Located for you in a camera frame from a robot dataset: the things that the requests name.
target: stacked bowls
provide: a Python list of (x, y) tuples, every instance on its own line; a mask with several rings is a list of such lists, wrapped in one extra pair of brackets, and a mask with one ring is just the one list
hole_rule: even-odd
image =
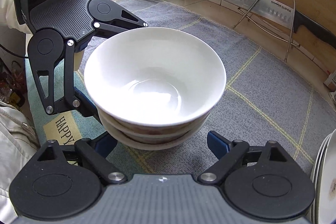
[(176, 146), (196, 134), (226, 85), (215, 51), (191, 34), (161, 27), (119, 33), (99, 45), (85, 87), (105, 129), (138, 149)]

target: knife blade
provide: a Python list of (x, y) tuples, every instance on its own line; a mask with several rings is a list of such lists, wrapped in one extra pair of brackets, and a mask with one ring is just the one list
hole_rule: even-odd
[[(255, 0), (225, 0), (229, 3), (232, 3), (236, 6), (239, 6), (245, 10), (248, 10)], [(292, 17), (293, 17), (293, 8), (279, 2), (276, 0), (259, 0), (256, 5), (253, 7), (251, 12), (260, 15), (264, 18), (267, 18), (279, 25), (286, 27), (287, 29), (291, 29), (292, 24)], [(336, 36), (320, 25), (319, 23), (315, 22), (314, 20), (310, 19), (309, 17), (305, 16), (298, 10), (295, 11), (294, 15), (294, 26), (293, 32), (297, 32), (298, 28), (303, 25), (305, 26), (313, 35), (315, 35), (320, 40), (328, 43), (333, 48), (336, 49)]]

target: white plate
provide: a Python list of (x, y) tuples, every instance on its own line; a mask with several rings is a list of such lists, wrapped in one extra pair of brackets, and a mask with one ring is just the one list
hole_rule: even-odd
[(123, 143), (127, 146), (130, 146), (130, 147), (133, 147), (133, 148), (136, 148), (136, 149), (141, 149), (141, 150), (164, 150), (164, 149), (168, 149), (168, 148), (172, 148), (174, 146), (177, 146), (177, 145), (185, 142), (186, 140), (190, 139), (197, 132), (199, 132), (199, 130), (201, 130), (201, 128), (204, 126), (205, 122), (207, 121), (207, 118), (204, 120), (204, 122), (202, 122), (201, 125), (199, 125), (198, 127), (190, 130), (189, 132), (184, 134), (182, 137), (180, 137), (180, 138), (178, 138), (174, 141), (164, 143), (164, 144), (144, 144), (144, 143), (136, 142), (136, 141), (128, 138), (120, 130), (112, 127), (104, 119), (103, 116), (100, 118), (100, 121), (101, 121), (102, 125), (105, 127), (106, 131), (108, 131), (112, 135), (112, 137), (114, 137), (116, 140), (120, 141), (121, 143)]
[(196, 119), (195, 121), (189, 122), (186, 124), (186, 126), (183, 126), (181, 128), (174, 128), (169, 127), (169, 129), (165, 128), (157, 128), (155, 131), (150, 130), (143, 130), (143, 131), (137, 131), (137, 130), (131, 130), (122, 124), (118, 123), (111, 115), (108, 115), (106, 112), (101, 110), (99, 107), (97, 107), (99, 116), (104, 116), (104, 119), (112, 125), (114, 128), (120, 130), (124, 134), (129, 134), (137, 137), (148, 137), (153, 139), (160, 139), (160, 138), (170, 138), (170, 137), (180, 137), (187, 133), (189, 130), (194, 129), (197, 125), (201, 124), (204, 119), (209, 115), (209, 113), (206, 113), (204, 116), (201, 116), (200, 118)]
[(318, 224), (330, 224), (336, 219), (336, 130), (328, 141), (322, 162), (317, 209)]
[(311, 217), (312, 217), (312, 222), (313, 223), (317, 223), (316, 222), (316, 218), (318, 215), (317, 212), (317, 204), (318, 204), (318, 198), (320, 195), (320, 175), (322, 173), (322, 163), (323, 163), (323, 158), (325, 155), (325, 151), (328, 145), (328, 141), (331, 137), (331, 134), (329, 134), (327, 137), (325, 137), (325, 139), (323, 140), (320, 150), (319, 150), (319, 155), (316, 159), (315, 162), (315, 168), (314, 168), (314, 175), (313, 175), (313, 183), (314, 183), (314, 187), (315, 187), (315, 199), (313, 201), (312, 207), (311, 207)]
[(100, 44), (84, 70), (90, 97), (104, 112), (142, 126), (191, 122), (220, 100), (226, 72), (199, 38), (174, 29), (137, 28)]

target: wall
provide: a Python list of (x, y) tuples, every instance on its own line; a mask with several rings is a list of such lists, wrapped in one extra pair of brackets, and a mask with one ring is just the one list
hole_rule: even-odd
[[(14, 53), (25, 55), (25, 37), (25, 34), (19, 32), (18, 30), (9, 29), (6, 26), (0, 26), (0, 43)], [(1, 48), (0, 58), (9, 68), (11, 67), (12, 60), (16, 60), (20, 64), (24, 63), (23, 59), (14, 57)]]

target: person's arm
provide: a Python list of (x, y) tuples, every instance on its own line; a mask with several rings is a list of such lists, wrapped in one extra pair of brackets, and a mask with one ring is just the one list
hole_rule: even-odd
[(16, 19), (14, 0), (0, 0), (0, 25), (18, 29), (24, 33), (31, 33), (26, 24), (19, 25)]

